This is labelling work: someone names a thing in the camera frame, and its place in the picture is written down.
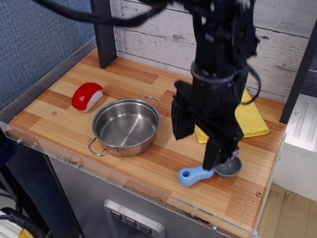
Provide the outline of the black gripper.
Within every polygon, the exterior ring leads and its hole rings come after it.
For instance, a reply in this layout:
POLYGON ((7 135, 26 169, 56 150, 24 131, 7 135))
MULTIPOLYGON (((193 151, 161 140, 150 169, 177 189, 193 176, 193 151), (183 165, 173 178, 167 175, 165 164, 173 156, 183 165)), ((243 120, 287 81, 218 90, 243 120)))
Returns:
POLYGON ((191 65, 193 81, 174 83, 176 94, 171 106, 172 130, 176 140, 194 133, 198 125, 209 140, 203 169, 210 171, 238 156, 243 133, 237 123, 235 110, 241 102, 248 72, 230 68, 218 76, 191 65))

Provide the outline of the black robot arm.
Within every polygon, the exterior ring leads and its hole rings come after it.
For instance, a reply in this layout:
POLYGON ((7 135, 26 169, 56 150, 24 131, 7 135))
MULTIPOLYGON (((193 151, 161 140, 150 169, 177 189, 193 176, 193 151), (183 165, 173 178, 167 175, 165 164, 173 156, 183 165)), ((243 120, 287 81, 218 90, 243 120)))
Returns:
POLYGON ((241 103, 248 65, 259 43, 252 0, 185 0, 193 17, 196 56, 192 83, 176 81, 171 116, 173 134, 182 139, 199 127, 208 137, 203 168, 210 170, 237 156, 243 132, 235 111, 241 103))

